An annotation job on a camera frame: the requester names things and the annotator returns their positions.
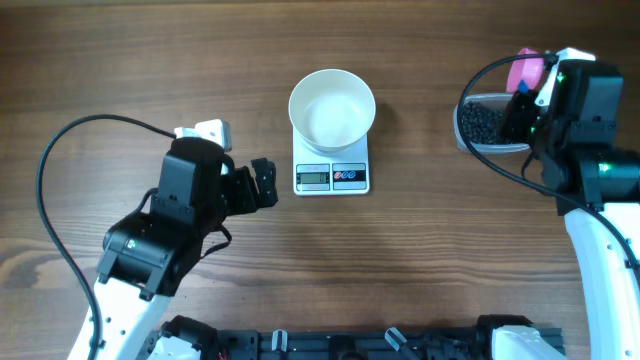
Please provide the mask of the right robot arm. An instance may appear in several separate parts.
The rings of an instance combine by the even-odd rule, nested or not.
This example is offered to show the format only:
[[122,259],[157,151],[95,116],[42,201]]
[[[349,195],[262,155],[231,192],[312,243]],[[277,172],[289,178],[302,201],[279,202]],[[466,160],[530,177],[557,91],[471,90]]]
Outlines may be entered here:
[[543,165],[580,267],[594,359],[639,356],[639,155],[615,147],[624,79],[610,64],[560,60],[547,104],[520,85],[502,137]]

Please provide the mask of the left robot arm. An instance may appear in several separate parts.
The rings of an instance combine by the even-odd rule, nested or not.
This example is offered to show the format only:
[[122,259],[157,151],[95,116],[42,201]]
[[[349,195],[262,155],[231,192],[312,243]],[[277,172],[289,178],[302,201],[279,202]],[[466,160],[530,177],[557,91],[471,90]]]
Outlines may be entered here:
[[175,296],[182,279],[209,252],[205,238],[225,233],[235,215],[274,206],[276,167],[259,158],[237,168],[209,140],[184,137],[165,154],[160,180],[143,204],[112,226],[93,287],[98,312],[88,314],[70,358],[133,359]]

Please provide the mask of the pink scoop with blue handle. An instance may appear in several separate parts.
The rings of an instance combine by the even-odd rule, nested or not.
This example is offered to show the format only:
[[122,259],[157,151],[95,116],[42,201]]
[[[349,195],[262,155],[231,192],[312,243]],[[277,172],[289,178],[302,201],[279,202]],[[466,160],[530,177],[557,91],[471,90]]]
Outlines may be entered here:
[[534,90],[545,70],[544,58],[539,53],[529,48],[522,48],[519,55],[536,55],[536,58],[527,58],[514,61],[509,70],[506,83],[506,91],[526,93]]

